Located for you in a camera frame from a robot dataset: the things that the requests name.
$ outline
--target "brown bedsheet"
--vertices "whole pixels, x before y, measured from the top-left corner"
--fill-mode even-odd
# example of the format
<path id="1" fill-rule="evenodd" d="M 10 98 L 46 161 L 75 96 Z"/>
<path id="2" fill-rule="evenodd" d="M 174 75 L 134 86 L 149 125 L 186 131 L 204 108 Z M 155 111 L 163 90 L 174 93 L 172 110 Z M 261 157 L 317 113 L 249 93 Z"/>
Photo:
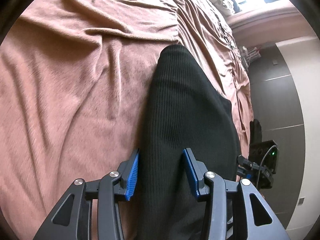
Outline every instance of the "brown bedsheet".
<path id="1" fill-rule="evenodd" d="M 148 86 L 170 44 L 186 46 L 232 102 L 248 155 L 250 85 L 225 36 L 231 43 L 208 0 L 35 0 L 0 47 L 0 207 L 18 238 L 33 238 L 74 179 L 103 177 L 139 146 Z"/>

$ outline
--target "black electronic device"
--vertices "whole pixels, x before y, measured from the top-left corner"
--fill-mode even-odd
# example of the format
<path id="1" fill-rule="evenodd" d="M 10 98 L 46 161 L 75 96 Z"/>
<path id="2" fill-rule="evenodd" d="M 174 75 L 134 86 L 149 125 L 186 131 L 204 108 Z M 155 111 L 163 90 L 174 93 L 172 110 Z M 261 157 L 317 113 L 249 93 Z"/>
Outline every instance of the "black electronic device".
<path id="1" fill-rule="evenodd" d="M 238 176 L 249 179 L 260 189 L 270 189 L 273 185 L 273 174 L 276 174 L 279 151 L 274 141 L 265 141 L 250 145 L 249 157 L 238 156 Z"/>

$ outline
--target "blue gripper pad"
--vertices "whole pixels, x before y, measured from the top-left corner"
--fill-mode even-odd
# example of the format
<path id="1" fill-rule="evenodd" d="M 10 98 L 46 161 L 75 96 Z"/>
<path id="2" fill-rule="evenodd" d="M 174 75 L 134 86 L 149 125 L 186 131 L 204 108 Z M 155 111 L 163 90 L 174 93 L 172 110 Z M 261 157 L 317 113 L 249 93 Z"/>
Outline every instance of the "blue gripper pad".
<path id="1" fill-rule="evenodd" d="M 124 194 L 124 197 L 127 201 L 130 200 L 134 193 L 134 189 L 137 184 L 137 179 L 138 179 L 138 159 L 139 159 L 139 154 L 135 156 L 135 159 L 133 161 L 128 179 L 127 179 L 127 190 Z"/>
<path id="2" fill-rule="evenodd" d="M 196 172 L 195 172 L 195 169 L 192 165 L 192 161 L 190 160 L 187 149 L 183 150 L 183 163 L 184 163 L 184 168 L 186 170 L 191 193 L 196 199 L 198 199 L 200 196 L 199 180 L 196 176 Z"/>

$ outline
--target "white wall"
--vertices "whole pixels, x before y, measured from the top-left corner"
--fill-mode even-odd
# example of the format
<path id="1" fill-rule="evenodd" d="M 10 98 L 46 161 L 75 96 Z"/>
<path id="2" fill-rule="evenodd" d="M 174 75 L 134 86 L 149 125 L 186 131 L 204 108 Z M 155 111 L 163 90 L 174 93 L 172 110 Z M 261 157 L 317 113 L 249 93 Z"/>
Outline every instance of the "white wall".
<path id="1" fill-rule="evenodd" d="M 302 37 L 277 46 L 297 88 L 305 127 L 305 168 L 299 196 L 305 200 L 296 206 L 287 228 L 292 240 L 302 240 L 320 214 L 320 41 Z"/>

